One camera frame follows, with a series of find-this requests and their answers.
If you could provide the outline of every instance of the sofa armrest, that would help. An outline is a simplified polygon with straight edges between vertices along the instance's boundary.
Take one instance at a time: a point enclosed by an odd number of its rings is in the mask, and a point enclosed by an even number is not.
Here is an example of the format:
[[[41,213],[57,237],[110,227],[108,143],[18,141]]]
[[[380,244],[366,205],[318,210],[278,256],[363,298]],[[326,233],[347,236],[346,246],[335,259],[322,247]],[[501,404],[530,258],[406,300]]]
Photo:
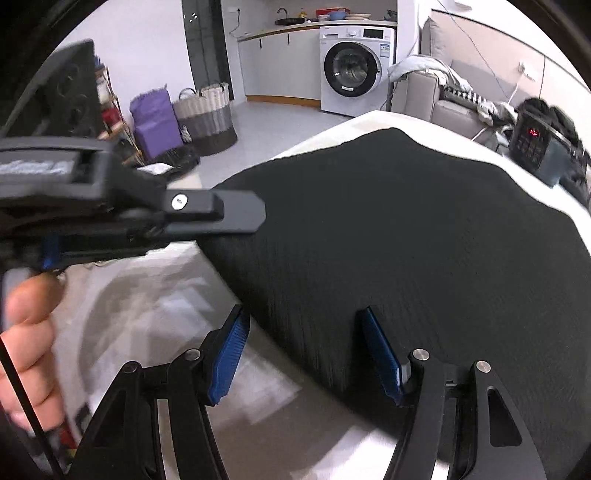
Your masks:
[[[433,106],[441,95],[439,80],[435,75],[411,72],[394,86],[391,111],[431,121]]]

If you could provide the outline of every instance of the power outlet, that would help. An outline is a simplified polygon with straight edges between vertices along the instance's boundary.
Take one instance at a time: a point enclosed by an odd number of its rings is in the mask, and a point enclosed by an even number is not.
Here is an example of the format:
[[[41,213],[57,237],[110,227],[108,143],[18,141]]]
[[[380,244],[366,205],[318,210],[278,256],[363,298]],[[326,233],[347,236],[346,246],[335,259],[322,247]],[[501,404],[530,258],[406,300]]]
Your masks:
[[[519,72],[528,77],[530,80],[537,82],[538,80],[538,73],[526,62],[521,61],[519,62]]]

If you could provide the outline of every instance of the sink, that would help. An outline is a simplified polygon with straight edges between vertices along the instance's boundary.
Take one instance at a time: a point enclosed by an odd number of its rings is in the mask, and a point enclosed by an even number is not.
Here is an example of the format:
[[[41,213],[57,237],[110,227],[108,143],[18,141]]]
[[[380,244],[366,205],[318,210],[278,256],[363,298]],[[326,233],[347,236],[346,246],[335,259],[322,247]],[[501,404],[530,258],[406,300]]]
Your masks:
[[[290,25],[304,23],[305,21],[305,18],[280,18],[279,20],[275,21],[275,25],[279,25],[280,27],[288,27]]]

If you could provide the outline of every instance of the silver screw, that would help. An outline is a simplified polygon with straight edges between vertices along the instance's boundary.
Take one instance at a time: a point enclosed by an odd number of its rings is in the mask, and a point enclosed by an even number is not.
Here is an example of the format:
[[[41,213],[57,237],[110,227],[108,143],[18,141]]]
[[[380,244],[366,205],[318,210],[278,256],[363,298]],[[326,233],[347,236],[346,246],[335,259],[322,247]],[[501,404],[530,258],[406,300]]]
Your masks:
[[[491,371],[490,363],[485,362],[484,360],[480,360],[480,361],[476,362],[476,368],[484,374],[487,374],[488,372]]]
[[[429,360],[429,352],[423,348],[417,348],[413,351],[413,357],[424,362],[425,360]]]
[[[199,350],[197,350],[196,348],[191,348],[191,349],[187,350],[184,354],[185,360],[188,360],[189,362],[194,362],[200,356],[201,356],[201,352]]]
[[[139,364],[137,362],[127,362],[124,366],[123,366],[123,372],[126,374],[132,374],[133,372],[135,372],[139,367]]]
[[[174,196],[171,206],[175,210],[182,210],[185,208],[185,205],[188,201],[189,199],[184,193],[179,193],[178,195]]]

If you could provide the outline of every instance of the washing machine door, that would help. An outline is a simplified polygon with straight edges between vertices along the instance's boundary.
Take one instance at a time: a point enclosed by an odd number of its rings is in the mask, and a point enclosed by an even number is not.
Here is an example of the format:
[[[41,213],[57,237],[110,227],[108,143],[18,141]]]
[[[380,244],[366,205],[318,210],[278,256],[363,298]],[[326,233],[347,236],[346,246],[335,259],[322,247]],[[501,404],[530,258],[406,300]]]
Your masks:
[[[379,64],[373,52],[356,42],[335,44],[324,58],[324,75],[339,95],[358,97],[379,82]]]

